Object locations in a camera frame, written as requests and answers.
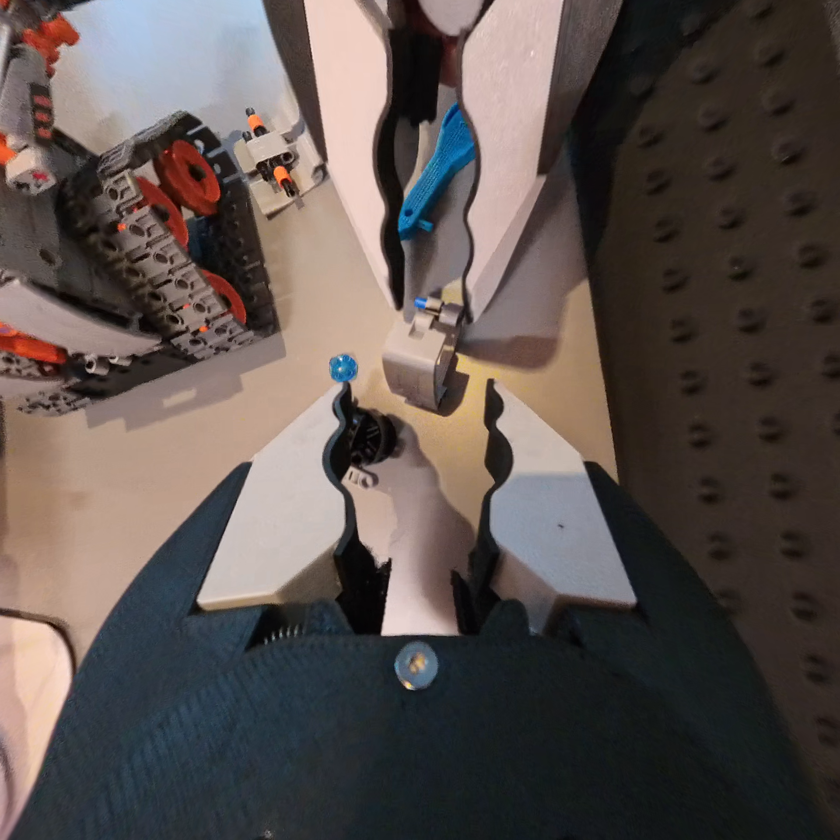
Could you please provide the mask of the grey building brick block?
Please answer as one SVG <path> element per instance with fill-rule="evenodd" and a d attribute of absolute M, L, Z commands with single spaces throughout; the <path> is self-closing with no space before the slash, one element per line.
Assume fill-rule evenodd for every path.
<path fill-rule="evenodd" d="M 416 297 L 410 322 L 399 321 L 382 352 L 385 383 L 395 396 L 429 412 L 444 399 L 463 326 L 461 303 L 441 297 Z"/>

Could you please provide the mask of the black perforated board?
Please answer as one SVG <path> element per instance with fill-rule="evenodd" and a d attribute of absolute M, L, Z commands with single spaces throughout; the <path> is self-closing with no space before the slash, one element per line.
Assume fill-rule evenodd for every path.
<path fill-rule="evenodd" d="M 838 837 L 838 63 L 824 2 L 624 2 L 571 134 L 618 475 Z"/>

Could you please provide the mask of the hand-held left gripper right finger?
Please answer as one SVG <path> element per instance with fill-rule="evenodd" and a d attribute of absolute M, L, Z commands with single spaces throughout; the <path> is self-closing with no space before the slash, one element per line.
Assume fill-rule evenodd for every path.
<path fill-rule="evenodd" d="M 528 619 L 566 606 L 627 611 L 637 596 L 581 453 L 497 380 L 485 391 L 491 484 L 470 555 L 476 619 L 500 601 Z"/>

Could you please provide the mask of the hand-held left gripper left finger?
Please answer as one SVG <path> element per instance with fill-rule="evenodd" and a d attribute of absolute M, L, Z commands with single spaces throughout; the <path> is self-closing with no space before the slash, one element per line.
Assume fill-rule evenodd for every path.
<path fill-rule="evenodd" d="M 197 594 L 206 612 L 334 600 L 334 553 L 348 525 L 346 495 L 329 462 L 350 389 L 329 389 L 249 463 Z"/>

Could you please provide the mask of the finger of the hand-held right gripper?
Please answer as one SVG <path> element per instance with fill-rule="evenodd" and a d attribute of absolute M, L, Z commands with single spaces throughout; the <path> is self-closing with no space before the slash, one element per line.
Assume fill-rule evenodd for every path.
<path fill-rule="evenodd" d="M 329 174 L 374 279 L 399 311 L 405 257 L 395 145 L 405 31 L 388 2 L 307 1 L 305 11 Z"/>
<path fill-rule="evenodd" d="M 489 307 L 613 33 L 621 1 L 489 2 L 463 38 L 458 104 L 476 145 L 465 205 L 471 322 Z"/>

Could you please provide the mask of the grey orange tracked toy robot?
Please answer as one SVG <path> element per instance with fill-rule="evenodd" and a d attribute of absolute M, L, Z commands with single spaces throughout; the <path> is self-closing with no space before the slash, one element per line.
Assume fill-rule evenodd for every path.
<path fill-rule="evenodd" d="M 280 332 L 254 208 L 200 118 L 95 154 L 51 82 L 80 2 L 2 2 L 1 397 L 61 416 Z"/>

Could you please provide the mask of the small black wheel assembly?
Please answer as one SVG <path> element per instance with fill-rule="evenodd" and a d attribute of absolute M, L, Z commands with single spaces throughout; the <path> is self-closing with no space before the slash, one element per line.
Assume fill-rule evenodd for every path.
<path fill-rule="evenodd" d="M 403 452 L 402 429 L 398 417 L 356 403 L 345 435 L 350 465 L 344 482 L 360 490 L 375 488 L 379 478 L 374 467 L 399 458 Z"/>

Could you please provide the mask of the blue plastic separator tool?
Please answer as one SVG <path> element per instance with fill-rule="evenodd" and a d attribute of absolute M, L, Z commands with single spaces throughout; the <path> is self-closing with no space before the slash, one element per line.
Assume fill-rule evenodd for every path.
<path fill-rule="evenodd" d="M 443 117 L 432 157 L 403 200 L 397 227 L 400 240 L 433 230 L 429 214 L 455 176 L 475 158 L 476 143 L 455 102 Z"/>

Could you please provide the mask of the small grey orange connector assembly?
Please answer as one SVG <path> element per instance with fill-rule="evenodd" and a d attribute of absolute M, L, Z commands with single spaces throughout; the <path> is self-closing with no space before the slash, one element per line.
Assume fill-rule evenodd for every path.
<path fill-rule="evenodd" d="M 267 218 L 302 208 L 304 196 L 328 177 L 302 116 L 283 112 L 262 119 L 254 108 L 245 114 L 248 127 L 234 144 L 234 155 L 254 203 Z"/>

